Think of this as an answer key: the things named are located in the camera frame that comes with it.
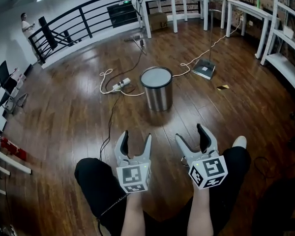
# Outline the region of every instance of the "cardboard box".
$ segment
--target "cardboard box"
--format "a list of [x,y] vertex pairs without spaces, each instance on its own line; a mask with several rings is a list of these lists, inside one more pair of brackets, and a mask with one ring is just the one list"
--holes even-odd
[[294,31],[291,28],[287,27],[287,26],[284,26],[283,33],[289,39],[292,39],[293,36],[294,36]]
[[166,13],[163,12],[150,14],[148,16],[148,21],[151,31],[167,27],[167,16]]

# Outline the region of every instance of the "white cable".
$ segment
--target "white cable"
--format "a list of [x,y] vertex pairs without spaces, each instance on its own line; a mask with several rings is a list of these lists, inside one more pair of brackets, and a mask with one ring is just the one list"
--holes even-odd
[[[239,25],[236,27],[236,29],[234,31],[231,32],[231,34],[233,34],[237,29],[238,27],[241,25],[241,22],[239,23]],[[215,44],[217,44],[218,42],[220,42],[220,40],[222,40],[223,38],[225,38],[226,35],[224,37],[221,37],[219,40],[217,40],[213,45],[212,45],[212,48],[215,46]],[[202,53],[199,57],[196,57],[195,59],[193,59],[192,61],[190,61],[188,64],[185,64],[185,63],[181,63],[180,66],[187,66],[188,67],[188,71],[185,71],[184,73],[182,74],[178,74],[178,75],[174,75],[173,77],[179,77],[179,76],[182,76],[182,75],[185,75],[187,74],[188,72],[191,71],[190,67],[188,65],[190,65],[193,61],[195,61],[196,59],[199,59],[201,58],[204,54],[206,54],[207,52],[209,52],[210,50],[207,50],[206,52]]]
[[[240,25],[241,25],[241,22],[240,22],[239,25],[236,27],[236,29],[230,33],[230,35],[232,35],[232,34],[238,29],[238,27],[239,27]],[[222,39],[225,38],[225,37],[226,37],[226,35],[225,35],[224,37],[221,37],[219,40],[217,40],[217,41],[212,45],[212,48],[213,48],[218,42],[220,42],[220,40],[222,40]],[[210,51],[210,50],[205,51],[205,52],[202,53],[199,57],[196,57],[195,59],[193,59],[192,61],[190,61],[188,64],[181,63],[180,66],[187,66],[187,67],[188,67],[188,71],[185,71],[185,72],[182,73],[182,74],[174,75],[173,77],[179,77],[179,76],[185,75],[185,74],[187,74],[188,72],[190,72],[191,69],[190,69],[190,67],[189,67],[188,65],[190,65],[193,61],[195,61],[195,60],[201,58],[204,54],[206,54],[206,53],[209,52],[209,51]],[[103,92],[103,91],[102,91],[102,86],[103,86],[103,83],[104,83],[104,81],[105,81],[106,75],[112,73],[112,71],[113,71],[112,69],[108,69],[106,72],[102,72],[102,73],[99,74],[99,76],[104,76],[104,78],[103,78],[103,80],[102,80],[102,82],[100,83],[100,86],[99,86],[99,90],[100,90],[100,92],[101,92],[102,94],[109,94],[109,93],[112,93],[112,92],[121,92],[122,94],[124,94],[124,95],[126,95],[126,96],[133,96],[133,97],[140,96],[140,95],[144,94],[144,92],[139,93],[139,94],[126,94],[125,92],[123,92],[123,91],[120,90],[120,89],[118,89],[118,90],[114,90],[114,89],[113,89],[113,90],[111,90],[111,91]]]
[[118,90],[114,90],[113,89],[111,91],[103,92],[102,91],[102,86],[103,86],[103,83],[105,81],[106,75],[112,73],[112,71],[113,71],[112,69],[108,69],[106,72],[99,74],[99,76],[104,76],[104,78],[103,78],[103,80],[102,80],[102,82],[100,83],[100,86],[99,86],[99,90],[100,90],[101,94],[109,94],[109,93],[112,93],[112,92],[121,92],[122,94],[124,94],[126,96],[133,96],[133,97],[140,96],[140,95],[144,94],[144,92],[143,93],[139,93],[139,94],[126,94],[125,92],[123,92],[120,89],[118,89]]

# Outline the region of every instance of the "forearm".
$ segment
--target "forearm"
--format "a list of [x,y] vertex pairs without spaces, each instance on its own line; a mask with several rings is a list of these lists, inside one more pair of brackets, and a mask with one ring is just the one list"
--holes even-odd
[[208,189],[198,190],[195,187],[187,236],[213,236]]
[[25,27],[25,28],[22,29],[22,32],[25,32],[25,31],[27,31],[28,29],[30,29],[30,28],[32,28],[32,27],[33,27],[33,25],[31,25],[31,26],[27,26],[27,27]]
[[131,193],[127,197],[121,236],[145,236],[145,231],[141,192]]

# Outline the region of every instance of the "black and white marker cube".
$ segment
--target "black and white marker cube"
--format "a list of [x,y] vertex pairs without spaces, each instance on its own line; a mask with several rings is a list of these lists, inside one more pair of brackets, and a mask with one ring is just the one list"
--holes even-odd
[[150,163],[117,167],[117,175],[126,193],[147,191],[151,178]]
[[220,185],[228,171],[224,156],[192,162],[189,175],[199,189]]

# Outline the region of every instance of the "metal trash can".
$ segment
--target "metal trash can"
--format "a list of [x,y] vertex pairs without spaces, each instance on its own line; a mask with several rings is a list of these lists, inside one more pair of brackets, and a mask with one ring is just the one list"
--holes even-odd
[[165,111],[173,104],[173,74],[165,67],[150,67],[145,70],[140,80],[145,88],[147,104],[153,111]]

